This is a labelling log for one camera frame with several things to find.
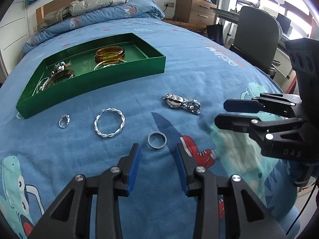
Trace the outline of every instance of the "green tray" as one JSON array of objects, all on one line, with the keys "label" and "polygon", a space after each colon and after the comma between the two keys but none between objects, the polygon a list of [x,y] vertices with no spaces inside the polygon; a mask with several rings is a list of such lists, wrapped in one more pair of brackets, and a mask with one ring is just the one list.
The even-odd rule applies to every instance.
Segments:
[{"label": "green tray", "polygon": [[[94,60],[95,52],[111,45],[124,48],[123,60],[127,63],[93,71],[97,64]],[[69,69],[75,72],[75,77],[35,93],[37,84],[49,77],[54,65],[61,61],[71,61]],[[165,61],[166,57],[162,53],[133,33],[88,41],[45,58],[25,86],[16,109],[22,117],[28,118],[62,101],[101,87],[164,73]]]}]

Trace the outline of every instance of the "black cable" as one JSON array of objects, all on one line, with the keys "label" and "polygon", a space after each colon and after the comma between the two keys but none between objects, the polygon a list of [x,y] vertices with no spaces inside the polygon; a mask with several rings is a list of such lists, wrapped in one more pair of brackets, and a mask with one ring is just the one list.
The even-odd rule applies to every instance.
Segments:
[{"label": "black cable", "polygon": [[309,202],[310,199],[311,199],[312,194],[314,194],[314,191],[315,191],[315,189],[316,189],[316,186],[317,186],[317,184],[318,184],[318,181],[319,181],[319,176],[318,176],[318,178],[317,178],[317,180],[316,180],[316,182],[315,182],[315,186],[312,188],[312,191],[311,191],[311,193],[310,193],[310,195],[309,195],[309,197],[308,197],[306,203],[304,204],[302,210],[300,211],[300,213],[299,213],[299,215],[297,216],[297,218],[295,219],[295,221],[292,223],[292,225],[290,226],[290,228],[289,228],[288,231],[286,232],[286,235],[288,235],[288,233],[290,232],[290,230],[291,230],[292,227],[294,226],[295,222],[297,222],[298,218],[301,216],[301,214],[302,214],[303,211],[305,210],[305,208],[306,208],[308,202]]}]

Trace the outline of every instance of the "wall socket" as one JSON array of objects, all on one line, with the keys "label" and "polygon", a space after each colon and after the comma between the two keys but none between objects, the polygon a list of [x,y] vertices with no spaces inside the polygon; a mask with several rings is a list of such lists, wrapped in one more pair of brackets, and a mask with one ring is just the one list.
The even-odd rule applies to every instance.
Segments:
[{"label": "wall socket", "polygon": [[168,4],[168,7],[173,7],[175,6],[175,3],[173,2],[164,2],[164,7],[166,7],[166,5]]}]

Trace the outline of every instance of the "red tongue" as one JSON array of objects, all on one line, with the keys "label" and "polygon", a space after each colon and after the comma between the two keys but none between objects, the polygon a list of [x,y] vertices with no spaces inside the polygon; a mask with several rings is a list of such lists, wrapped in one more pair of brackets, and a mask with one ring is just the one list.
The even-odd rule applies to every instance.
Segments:
[{"label": "red tongue", "polygon": [[26,236],[29,236],[33,229],[33,227],[27,222],[23,223],[23,228],[24,228],[24,232],[26,233]]}]

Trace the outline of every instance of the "gray puffer jacket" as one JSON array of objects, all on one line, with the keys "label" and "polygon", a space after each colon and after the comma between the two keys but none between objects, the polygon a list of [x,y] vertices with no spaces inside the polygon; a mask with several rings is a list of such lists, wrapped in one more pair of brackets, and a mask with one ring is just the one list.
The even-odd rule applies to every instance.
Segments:
[{"label": "gray puffer jacket", "polygon": [[91,12],[103,7],[127,3],[129,0],[83,0],[71,2],[69,12],[72,16]]}]

